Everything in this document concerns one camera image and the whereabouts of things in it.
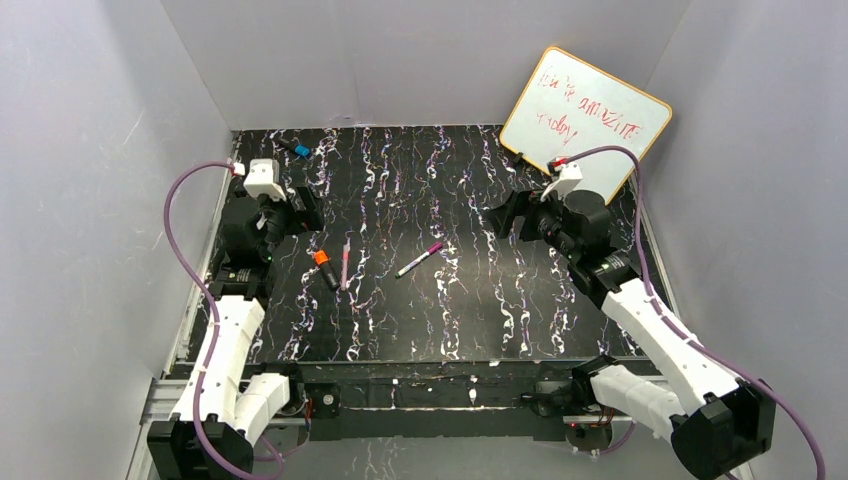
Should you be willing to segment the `pink pen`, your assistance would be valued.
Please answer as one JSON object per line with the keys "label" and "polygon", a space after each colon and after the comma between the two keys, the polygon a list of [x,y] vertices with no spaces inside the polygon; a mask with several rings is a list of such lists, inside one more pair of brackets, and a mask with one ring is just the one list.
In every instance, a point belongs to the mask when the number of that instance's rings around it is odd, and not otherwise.
{"label": "pink pen", "polygon": [[342,250],[342,268],[341,268],[341,290],[346,291],[349,284],[349,258],[350,258],[351,242],[347,239]]}

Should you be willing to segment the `white pen green tip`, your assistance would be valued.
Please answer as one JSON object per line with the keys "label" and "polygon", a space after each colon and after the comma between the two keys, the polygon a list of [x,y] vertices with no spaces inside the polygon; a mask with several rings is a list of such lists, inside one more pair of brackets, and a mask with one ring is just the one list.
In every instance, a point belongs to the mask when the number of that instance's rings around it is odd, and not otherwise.
{"label": "white pen green tip", "polygon": [[400,279],[400,278],[402,278],[402,277],[403,277],[403,276],[405,276],[408,272],[410,272],[411,270],[413,270],[414,268],[416,268],[418,265],[420,265],[423,261],[425,261],[425,260],[426,260],[429,256],[430,256],[430,253],[429,253],[429,252],[424,252],[424,253],[422,253],[422,254],[421,254],[421,255],[419,255],[417,258],[415,258],[414,260],[410,261],[407,265],[403,266],[400,270],[398,270],[398,271],[396,272],[396,274],[395,274],[395,278],[396,278],[396,279]]}

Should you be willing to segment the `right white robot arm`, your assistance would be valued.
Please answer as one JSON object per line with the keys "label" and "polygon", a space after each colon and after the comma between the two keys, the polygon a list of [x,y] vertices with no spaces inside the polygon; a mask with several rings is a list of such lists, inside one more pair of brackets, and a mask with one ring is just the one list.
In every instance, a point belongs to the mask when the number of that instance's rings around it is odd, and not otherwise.
{"label": "right white robot arm", "polygon": [[511,192],[484,217],[500,239],[523,218],[519,239],[543,241],[563,255],[575,287],[636,341],[668,383],[662,388],[601,355],[573,369],[565,400],[629,414],[668,441],[697,479],[716,479],[770,450],[774,400],[699,351],[628,254],[613,246],[612,216],[599,194]]}

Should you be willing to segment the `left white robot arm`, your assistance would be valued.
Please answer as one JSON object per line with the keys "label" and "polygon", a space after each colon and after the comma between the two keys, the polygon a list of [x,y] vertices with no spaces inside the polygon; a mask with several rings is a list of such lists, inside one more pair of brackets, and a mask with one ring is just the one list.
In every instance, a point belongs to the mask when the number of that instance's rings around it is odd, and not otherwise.
{"label": "left white robot arm", "polygon": [[322,202],[299,186],[293,199],[264,187],[238,187],[221,211],[209,308],[194,368],[169,417],[147,435],[163,479],[256,479],[254,449],[270,420],[300,408],[297,370],[243,378],[274,284],[272,252],[285,238],[320,231]]}

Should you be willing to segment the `black marker orange tip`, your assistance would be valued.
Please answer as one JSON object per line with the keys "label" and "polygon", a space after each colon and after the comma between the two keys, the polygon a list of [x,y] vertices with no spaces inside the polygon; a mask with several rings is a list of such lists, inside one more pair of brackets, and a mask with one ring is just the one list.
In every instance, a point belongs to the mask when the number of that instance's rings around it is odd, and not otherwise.
{"label": "black marker orange tip", "polygon": [[318,250],[313,254],[313,258],[328,288],[337,291],[340,288],[340,280],[327,253]]}

